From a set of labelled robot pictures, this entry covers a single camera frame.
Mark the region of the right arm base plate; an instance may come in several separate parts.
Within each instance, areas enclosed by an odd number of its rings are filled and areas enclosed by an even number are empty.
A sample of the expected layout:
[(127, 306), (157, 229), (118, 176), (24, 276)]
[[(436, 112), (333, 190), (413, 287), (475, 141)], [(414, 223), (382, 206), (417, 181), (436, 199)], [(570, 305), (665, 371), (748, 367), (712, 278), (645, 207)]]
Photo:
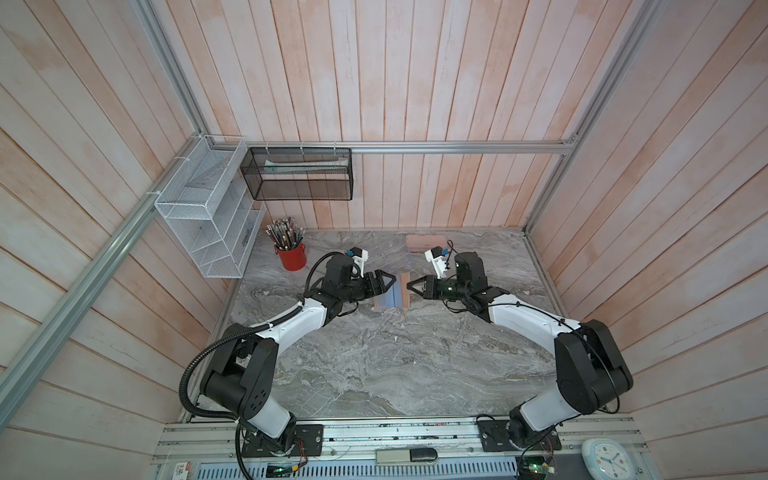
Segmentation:
[(562, 442), (554, 428), (535, 432), (517, 419), (497, 420), (490, 416), (476, 418), (476, 426), (484, 452), (562, 449)]

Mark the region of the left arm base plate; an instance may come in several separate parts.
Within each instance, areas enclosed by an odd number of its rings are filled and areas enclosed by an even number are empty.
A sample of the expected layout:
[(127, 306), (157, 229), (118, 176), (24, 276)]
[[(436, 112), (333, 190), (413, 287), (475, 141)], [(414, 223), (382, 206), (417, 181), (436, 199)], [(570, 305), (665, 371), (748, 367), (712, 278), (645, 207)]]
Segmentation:
[(324, 426), (320, 423), (289, 425), (280, 437), (246, 429), (241, 440), (244, 458), (298, 458), (301, 455), (319, 456), (322, 452)]

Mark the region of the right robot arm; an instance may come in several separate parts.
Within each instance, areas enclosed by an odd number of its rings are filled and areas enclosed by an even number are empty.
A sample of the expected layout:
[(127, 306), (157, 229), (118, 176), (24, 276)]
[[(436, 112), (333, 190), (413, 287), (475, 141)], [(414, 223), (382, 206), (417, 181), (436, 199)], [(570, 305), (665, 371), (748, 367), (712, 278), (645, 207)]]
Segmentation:
[(451, 256), (434, 247), (424, 256), (435, 273), (409, 282), (408, 290), (426, 300), (459, 302), (459, 313), (513, 330), (555, 358), (553, 386), (510, 411), (507, 431), (515, 447), (535, 445), (558, 424), (618, 403), (633, 387), (632, 374), (603, 322), (566, 319), (490, 285), (475, 252)]

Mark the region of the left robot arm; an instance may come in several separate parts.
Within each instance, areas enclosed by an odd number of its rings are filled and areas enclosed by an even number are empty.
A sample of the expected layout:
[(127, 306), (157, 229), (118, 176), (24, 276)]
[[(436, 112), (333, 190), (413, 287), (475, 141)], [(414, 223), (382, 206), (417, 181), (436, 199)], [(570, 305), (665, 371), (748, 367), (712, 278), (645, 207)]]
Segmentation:
[(298, 303), (256, 326), (235, 324), (205, 347), (185, 368), (179, 400), (197, 417), (227, 419), (263, 441), (273, 454), (298, 443), (296, 417), (271, 395), (278, 357), (305, 335), (387, 293), (397, 277), (380, 269), (366, 272), (359, 250), (333, 251), (312, 266)]

